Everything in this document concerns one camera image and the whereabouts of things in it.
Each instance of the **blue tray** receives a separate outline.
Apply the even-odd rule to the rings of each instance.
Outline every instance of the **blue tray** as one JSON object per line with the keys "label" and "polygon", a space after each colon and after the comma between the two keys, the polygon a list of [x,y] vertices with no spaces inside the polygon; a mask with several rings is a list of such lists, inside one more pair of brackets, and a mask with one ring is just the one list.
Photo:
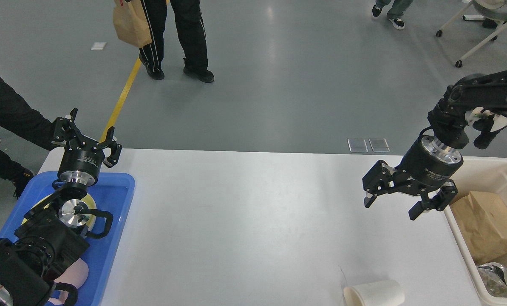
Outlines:
{"label": "blue tray", "polygon": [[[28,182],[17,205],[0,231],[0,238],[8,238],[12,242],[17,240],[14,231],[21,225],[24,214],[34,204],[54,192],[51,183],[55,179],[57,179],[57,172],[43,172]],[[91,246],[83,254],[82,259],[89,266],[89,275],[84,285],[78,289],[76,306],[98,306],[100,304],[119,239],[127,220],[134,186],[134,178],[129,174],[100,173],[98,182],[88,188],[88,193],[93,197],[97,209],[112,213],[113,224],[110,233],[105,238],[86,239]],[[92,231],[102,232],[103,230],[104,222],[97,220]],[[50,302],[45,304],[45,306],[52,305]]]}

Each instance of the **grey floor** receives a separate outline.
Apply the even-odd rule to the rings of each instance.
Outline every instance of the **grey floor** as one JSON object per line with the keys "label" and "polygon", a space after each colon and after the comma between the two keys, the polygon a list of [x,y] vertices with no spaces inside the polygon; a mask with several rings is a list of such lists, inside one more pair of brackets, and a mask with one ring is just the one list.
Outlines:
{"label": "grey floor", "polygon": [[[202,1],[213,84],[183,75],[169,12],[166,78],[154,81],[141,68],[117,120],[118,141],[149,149],[348,154],[347,138],[382,137],[391,154],[402,155],[428,126],[427,112],[447,85],[469,74],[507,70],[507,31],[463,68],[453,66],[490,33],[457,20],[443,37],[434,36],[463,7],[459,0],[415,0],[404,31],[383,15],[372,19],[373,4]],[[96,139],[138,54],[117,40],[113,6],[0,0],[0,76],[51,121],[79,108],[76,124]],[[102,41],[105,50],[90,50]],[[0,138],[13,159],[40,168],[47,151],[2,128]],[[462,153],[507,157],[507,130],[488,149],[471,144]],[[0,180],[0,228],[14,207],[13,192]]]}

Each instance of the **chair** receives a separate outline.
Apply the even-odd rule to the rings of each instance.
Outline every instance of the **chair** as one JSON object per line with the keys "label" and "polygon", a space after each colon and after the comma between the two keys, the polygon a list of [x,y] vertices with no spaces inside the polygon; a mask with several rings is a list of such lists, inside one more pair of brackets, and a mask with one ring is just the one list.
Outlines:
{"label": "chair", "polygon": [[507,0],[471,0],[467,6],[457,12],[456,15],[451,17],[447,23],[444,23],[440,27],[438,31],[436,31],[436,37],[442,36],[442,30],[446,28],[450,23],[452,23],[455,19],[458,19],[459,16],[462,16],[463,12],[467,10],[470,6],[474,6],[474,8],[485,18],[489,18],[497,23],[497,28],[493,33],[491,33],[486,39],[481,41],[478,45],[473,47],[469,52],[465,53],[459,60],[455,63],[457,68],[461,68],[463,66],[463,60],[468,58],[471,54],[476,52],[479,48],[485,45],[490,40],[496,40],[497,35],[502,31],[507,29]]}

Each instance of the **brown paper bag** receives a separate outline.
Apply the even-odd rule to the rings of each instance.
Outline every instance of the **brown paper bag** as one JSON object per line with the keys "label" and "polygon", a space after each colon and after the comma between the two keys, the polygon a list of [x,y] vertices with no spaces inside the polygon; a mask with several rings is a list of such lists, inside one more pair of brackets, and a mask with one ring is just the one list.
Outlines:
{"label": "brown paper bag", "polygon": [[114,0],[113,26],[119,40],[141,48],[152,42],[150,27],[140,0]]}
{"label": "brown paper bag", "polygon": [[471,191],[451,210],[476,265],[507,253],[507,208],[498,194]]}

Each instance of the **black pants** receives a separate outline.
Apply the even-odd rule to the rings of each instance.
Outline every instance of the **black pants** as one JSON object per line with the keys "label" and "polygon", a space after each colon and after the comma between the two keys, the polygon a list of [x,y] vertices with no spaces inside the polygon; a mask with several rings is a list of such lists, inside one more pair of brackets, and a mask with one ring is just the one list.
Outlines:
{"label": "black pants", "polygon": [[[142,0],[142,5],[153,42],[140,48],[140,54],[148,67],[156,72],[160,70],[164,56],[166,0]],[[192,71],[206,70],[208,56],[200,0],[170,0],[170,5],[174,10],[178,39],[185,54],[185,66]]]}
{"label": "black pants", "polygon": [[[33,110],[0,78],[0,126],[35,145],[51,150],[54,126],[37,110]],[[0,177],[5,180],[22,174],[23,167],[0,151]]]}

